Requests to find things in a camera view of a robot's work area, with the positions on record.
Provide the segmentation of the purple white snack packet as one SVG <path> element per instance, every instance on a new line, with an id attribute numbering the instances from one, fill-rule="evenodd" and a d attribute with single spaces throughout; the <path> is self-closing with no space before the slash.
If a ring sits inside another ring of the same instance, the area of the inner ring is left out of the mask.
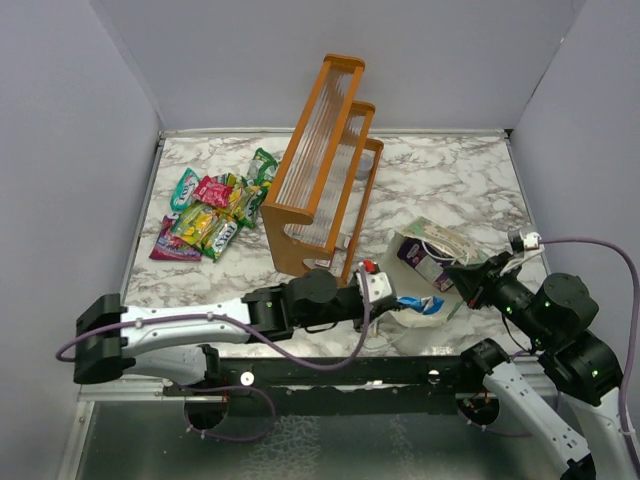
<path id="1" fill-rule="evenodd" d="M 397 258 L 430 282 L 438 291 L 446 292 L 453 284 L 443 272 L 456 260 L 426 241 L 405 237 L 397 251 Z"/>

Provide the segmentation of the blue white snack packet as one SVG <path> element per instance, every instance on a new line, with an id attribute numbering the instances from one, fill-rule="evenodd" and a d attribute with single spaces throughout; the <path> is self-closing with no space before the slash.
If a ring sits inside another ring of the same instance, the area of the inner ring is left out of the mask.
<path id="1" fill-rule="evenodd" d="M 430 316 L 438 313 L 444 305 L 444 300 L 437 296 L 401 296 L 398 297 L 396 301 L 402 309 L 410 309 L 424 316 Z"/>

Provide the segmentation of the green patterned paper bag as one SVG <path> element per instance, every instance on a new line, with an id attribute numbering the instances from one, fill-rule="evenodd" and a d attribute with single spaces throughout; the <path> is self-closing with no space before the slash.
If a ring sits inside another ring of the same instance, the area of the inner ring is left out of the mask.
<path id="1" fill-rule="evenodd" d="M 376 355 L 460 352 L 473 340 L 473 314 L 445 269 L 487 259 L 468 237 L 424 217 L 393 231 L 379 265 L 396 289 L 400 309 L 373 322 L 365 349 Z"/>

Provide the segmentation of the green Fox's snack packet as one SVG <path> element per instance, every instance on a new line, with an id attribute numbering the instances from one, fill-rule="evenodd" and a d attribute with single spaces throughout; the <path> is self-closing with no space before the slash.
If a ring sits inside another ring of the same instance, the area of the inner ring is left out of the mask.
<path id="1" fill-rule="evenodd" d="M 220 217 L 200 243 L 202 255 L 218 261 L 241 229 L 242 225 L 235 219 Z"/>

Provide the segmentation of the yellow green striped packet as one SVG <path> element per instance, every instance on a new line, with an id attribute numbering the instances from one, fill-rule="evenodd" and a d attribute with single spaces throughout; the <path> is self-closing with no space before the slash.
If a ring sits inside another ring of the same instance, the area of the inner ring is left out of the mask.
<path id="1" fill-rule="evenodd" d="M 221 211 L 234 218 L 244 227 L 253 229 L 256 226 L 259 209 L 267 196 L 269 182 L 258 184 L 232 173 L 220 175 L 218 180 L 232 188 L 228 197 L 228 205 Z"/>

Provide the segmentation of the green apple tea packet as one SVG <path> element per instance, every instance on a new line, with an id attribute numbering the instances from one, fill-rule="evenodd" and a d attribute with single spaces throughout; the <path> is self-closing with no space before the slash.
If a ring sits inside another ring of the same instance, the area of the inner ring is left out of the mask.
<path id="1" fill-rule="evenodd" d="M 245 176 L 246 183 L 251 186 L 271 183 L 279 167 L 278 161 L 267 151 L 258 148 L 249 163 Z"/>

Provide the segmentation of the yellow fruit snack packet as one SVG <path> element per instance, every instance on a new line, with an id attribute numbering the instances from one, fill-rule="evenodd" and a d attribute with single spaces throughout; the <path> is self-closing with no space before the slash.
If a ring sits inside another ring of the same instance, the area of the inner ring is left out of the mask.
<path id="1" fill-rule="evenodd" d="M 171 232 L 186 244 L 200 248 L 206 235 L 213 230 L 219 218 L 220 212 L 216 208 L 195 201 L 175 220 Z"/>

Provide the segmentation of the red snack packet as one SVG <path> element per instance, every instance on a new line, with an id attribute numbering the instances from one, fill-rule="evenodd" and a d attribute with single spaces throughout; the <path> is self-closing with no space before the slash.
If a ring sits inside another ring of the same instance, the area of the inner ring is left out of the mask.
<path id="1" fill-rule="evenodd" d="M 233 183 L 235 177 L 233 175 L 221 174 L 217 176 L 204 176 L 192 197 L 199 202 L 212 207 L 226 208 L 229 205 Z"/>

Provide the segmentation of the purple berry snack packet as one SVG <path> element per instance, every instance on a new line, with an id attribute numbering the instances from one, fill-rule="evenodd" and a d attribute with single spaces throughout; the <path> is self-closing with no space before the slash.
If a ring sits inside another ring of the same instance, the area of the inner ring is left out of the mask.
<path id="1" fill-rule="evenodd" d="M 161 230 L 149 258 L 158 261 L 200 262 L 201 252 L 172 233 L 171 228 L 176 219 L 176 215 L 163 217 Z"/>

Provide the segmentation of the teal snack packet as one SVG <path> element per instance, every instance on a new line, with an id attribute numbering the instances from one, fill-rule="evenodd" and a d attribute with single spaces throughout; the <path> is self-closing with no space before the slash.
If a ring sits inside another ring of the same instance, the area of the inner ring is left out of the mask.
<path id="1" fill-rule="evenodd" d="M 170 207 L 173 212 L 183 212 L 193 203 L 193 193 L 200 181 L 200 177 L 192 168 L 187 168 L 184 171 L 170 199 Z"/>

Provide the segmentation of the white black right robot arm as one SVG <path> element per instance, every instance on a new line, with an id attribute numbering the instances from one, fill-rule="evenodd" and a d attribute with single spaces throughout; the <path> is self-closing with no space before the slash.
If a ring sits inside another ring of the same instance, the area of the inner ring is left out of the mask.
<path id="1" fill-rule="evenodd" d="M 636 479 L 637 438 L 619 408 L 623 372 L 613 350 L 590 332 L 599 307 L 574 275 L 552 273 L 537 292 L 518 279 L 512 254 L 445 271 L 472 309 L 493 307 L 531 341 L 538 362 L 564 395 L 579 427 L 573 429 L 524 379 L 493 340 L 462 353 L 461 383 L 487 388 L 539 442 L 562 479 Z"/>

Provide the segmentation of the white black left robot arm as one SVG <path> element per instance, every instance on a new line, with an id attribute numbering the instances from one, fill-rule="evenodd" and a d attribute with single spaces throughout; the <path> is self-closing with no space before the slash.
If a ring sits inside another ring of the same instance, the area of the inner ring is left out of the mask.
<path id="1" fill-rule="evenodd" d="M 365 332 L 373 319 L 399 307 L 391 280 L 378 268 L 360 268 L 345 287 L 329 272 L 313 270 L 241 298 L 190 307 L 127 307 L 120 294 L 103 294 L 78 317 L 68 360 L 79 385 L 133 373 L 166 378 L 206 395 L 221 380 L 213 343 L 259 342 L 299 366 L 335 371 L 355 357 L 319 364 L 287 352 L 280 342 L 298 330 L 346 321 Z"/>

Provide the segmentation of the orange wooden tiered rack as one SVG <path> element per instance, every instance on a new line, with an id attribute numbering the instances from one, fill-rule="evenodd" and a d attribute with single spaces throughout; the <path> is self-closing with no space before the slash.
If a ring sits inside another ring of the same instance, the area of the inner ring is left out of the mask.
<path id="1" fill-rule="evenodd" d="M 348 281 L 384 144 L 370 137 L 373 104 L 356 100 L 365 71 L 362 59 L 324 57 L 304 109 L 291 135 L 275 179 L 261 207 L 276 271 L 301 276 L 316 259 L 346 254 L 338 279 Z M 358 166 L 370 155 L 363 197 L 348 242 L 341 228 Z"/>

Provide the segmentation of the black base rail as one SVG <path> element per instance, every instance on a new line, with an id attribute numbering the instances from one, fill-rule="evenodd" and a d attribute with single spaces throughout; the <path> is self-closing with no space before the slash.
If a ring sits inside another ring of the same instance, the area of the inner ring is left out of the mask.
<path id="1" fill-rule="evenodd" d="M 205 377 L 187 388 L 166 386 L 192 413 L 231 416 L 462 413 L 488 425 L 500 412 L 475 359 L 461 356 L 359 357 L 321 372 L 285 358 L 222 358 L 208 348 Z"/>

